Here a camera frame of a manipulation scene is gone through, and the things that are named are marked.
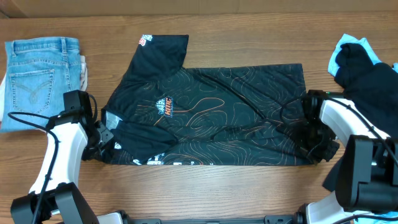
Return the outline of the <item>folded blue denim jeans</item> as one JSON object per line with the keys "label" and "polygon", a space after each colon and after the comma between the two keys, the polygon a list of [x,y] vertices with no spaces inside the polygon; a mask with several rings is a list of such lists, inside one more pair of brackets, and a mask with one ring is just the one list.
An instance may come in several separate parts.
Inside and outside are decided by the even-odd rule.
{"label": "folded blue denim jeans", "polygon": [[8,116],[25,112],[51,117],[64,110],[63,94],[81,88],[78,39],[40,37],[5,43],[7,68],[1,132],[33,129]]}

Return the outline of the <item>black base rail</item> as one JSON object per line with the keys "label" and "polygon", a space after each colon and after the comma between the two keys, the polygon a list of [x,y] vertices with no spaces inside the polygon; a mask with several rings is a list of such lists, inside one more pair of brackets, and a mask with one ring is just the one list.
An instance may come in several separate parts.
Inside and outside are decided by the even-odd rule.
{"label": "black base rail", "polygon": [[292,215],[266,215],[264,218],[186,219],[161,220],[159,218],[124,218],[124,224],[294,224]]}

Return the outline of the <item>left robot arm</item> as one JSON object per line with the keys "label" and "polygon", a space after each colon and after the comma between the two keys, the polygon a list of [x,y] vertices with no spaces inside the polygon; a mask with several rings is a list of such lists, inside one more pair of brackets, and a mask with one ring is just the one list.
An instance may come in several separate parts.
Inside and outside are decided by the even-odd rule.
{"label": "left robot arm", "polygon": [[64,93],[63,101],[64,111],[42,128],[48,137],[44,161],[29,193],[13,200],[12,219],[38,224],[59,214],[63,223],[123,224],[123,212],[95,215],[78,189],[81,162],[104,157],[114,136],[97,119],[93,96],[74,90]]}

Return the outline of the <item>plain black garment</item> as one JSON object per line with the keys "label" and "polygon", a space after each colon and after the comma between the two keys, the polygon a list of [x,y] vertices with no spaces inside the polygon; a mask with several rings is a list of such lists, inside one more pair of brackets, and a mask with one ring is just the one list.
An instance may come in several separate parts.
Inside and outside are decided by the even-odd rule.
{"label": "plain black garment", "polygon": [[345,145],[326,182],[345,212],[397,211],[397,72],[360,44],[340,46],[335,82],[322,93],[320,121]]}

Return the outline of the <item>black orange patterned jersey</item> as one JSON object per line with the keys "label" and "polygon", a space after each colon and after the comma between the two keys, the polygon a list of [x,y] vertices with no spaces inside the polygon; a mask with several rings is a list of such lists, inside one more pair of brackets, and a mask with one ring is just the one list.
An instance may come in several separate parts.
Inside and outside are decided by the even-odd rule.
{"label": "black orange patterned jersey", "polygon": [[299,63],[185,68],[187,35],[143,35],[102,110],[117,165],[302,166]]}

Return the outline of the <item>light blue shirt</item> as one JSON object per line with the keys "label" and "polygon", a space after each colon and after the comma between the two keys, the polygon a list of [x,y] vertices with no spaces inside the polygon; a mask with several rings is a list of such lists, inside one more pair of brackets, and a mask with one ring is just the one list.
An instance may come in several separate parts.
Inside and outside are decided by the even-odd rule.
{"label": "light blue shirt", "polygon": [[337,42],[328,72],[356,107],[377,128],[397,137],[397,63],[382,62],[367,38],[343,34]]}

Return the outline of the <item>white folded cloth under jeans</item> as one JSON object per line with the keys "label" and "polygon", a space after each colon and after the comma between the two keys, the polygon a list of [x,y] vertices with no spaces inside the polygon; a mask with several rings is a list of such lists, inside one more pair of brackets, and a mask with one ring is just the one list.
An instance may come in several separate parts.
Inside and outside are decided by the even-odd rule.
{"label": "white folded cloth under jeans", "polygon": [[1,120],[2,132],[24,131],[32,126],[22,124],[8,116],[10,112],[24,112],[36,116],[22,119],[41,126],[51,117],[64,110],[63,94],[87,88],[85,58],[66,59],[62,56],[7,56],[6,77],[3,80]]}

